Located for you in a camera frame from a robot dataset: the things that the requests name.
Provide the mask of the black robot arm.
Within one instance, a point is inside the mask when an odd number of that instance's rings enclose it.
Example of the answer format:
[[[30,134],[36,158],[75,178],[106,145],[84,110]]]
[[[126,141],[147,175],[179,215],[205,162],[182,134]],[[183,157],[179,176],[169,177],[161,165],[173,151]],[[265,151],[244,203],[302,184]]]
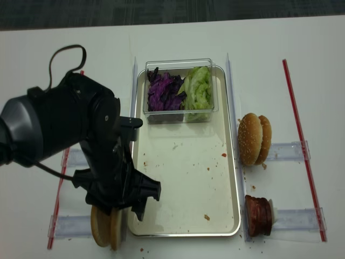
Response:
[[[88,168],[63,179],[83,188],[86,202],[106,214],[129,207],[142,220],[147,199],[158,200],[161,193],[161,184],[138,171],[130,153],[142,124],[141,119],[120,116],[120,100],[110,89],[69,72],[53,89],[33,87],[6,102],[1,164],[36,166],[61,177],[43,160],[79,144]]]

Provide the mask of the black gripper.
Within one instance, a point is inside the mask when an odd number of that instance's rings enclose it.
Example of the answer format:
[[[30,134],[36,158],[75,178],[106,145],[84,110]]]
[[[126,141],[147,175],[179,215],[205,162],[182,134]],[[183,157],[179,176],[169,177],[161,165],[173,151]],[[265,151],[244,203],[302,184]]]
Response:
[[[147,198],[160,200],[161,183],[135,169],[129,142],[119,135],[103,143],[84,140],[80,146],[89,169],[76,170],[72,183],[86,190],[86,203],[107,215],[113,208],[131,207],[142,222]]]

